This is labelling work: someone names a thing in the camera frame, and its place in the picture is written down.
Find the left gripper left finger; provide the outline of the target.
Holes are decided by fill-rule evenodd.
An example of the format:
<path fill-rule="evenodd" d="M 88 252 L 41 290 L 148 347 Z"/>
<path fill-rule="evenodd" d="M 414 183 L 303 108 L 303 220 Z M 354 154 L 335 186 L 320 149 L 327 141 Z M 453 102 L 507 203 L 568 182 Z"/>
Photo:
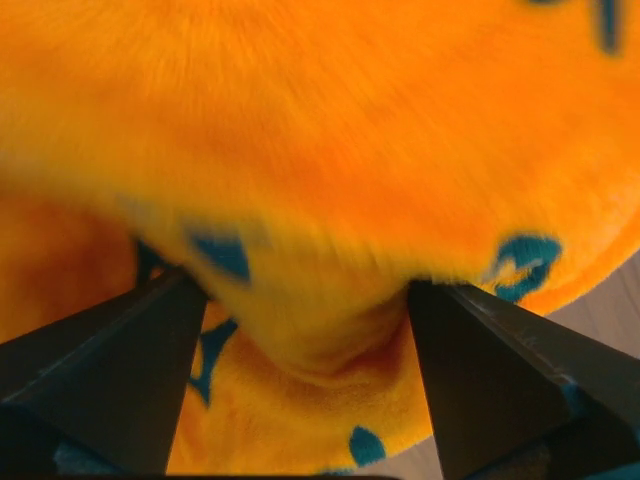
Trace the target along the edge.
<path fill-rule="evenodd" d="M 206 303 L 173 269 L 3 343 L 2 472 L 163 474 Z"/>

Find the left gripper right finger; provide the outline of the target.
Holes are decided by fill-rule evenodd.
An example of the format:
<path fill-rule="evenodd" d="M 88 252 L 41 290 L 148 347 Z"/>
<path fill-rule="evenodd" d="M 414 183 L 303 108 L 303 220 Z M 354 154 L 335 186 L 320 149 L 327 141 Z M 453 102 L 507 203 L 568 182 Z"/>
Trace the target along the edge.
<path fill-rule="evenodd" d="M 635 475 L 639 362 L 473 286 L 413 282 L 446 475 Z"/>

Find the orange black patterned pillowcase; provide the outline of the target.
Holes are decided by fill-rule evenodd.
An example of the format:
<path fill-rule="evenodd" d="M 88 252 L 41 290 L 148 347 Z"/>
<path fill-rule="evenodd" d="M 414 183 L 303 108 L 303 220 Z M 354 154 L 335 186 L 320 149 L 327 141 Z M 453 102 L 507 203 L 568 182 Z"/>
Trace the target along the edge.
<path fill-rule="evenodd" d="M 172 474 L 399 454 L 410 281 L 549 313 L 638 247 L 635 1 L 1 5 L 1 337 L 184 267 Z"/>

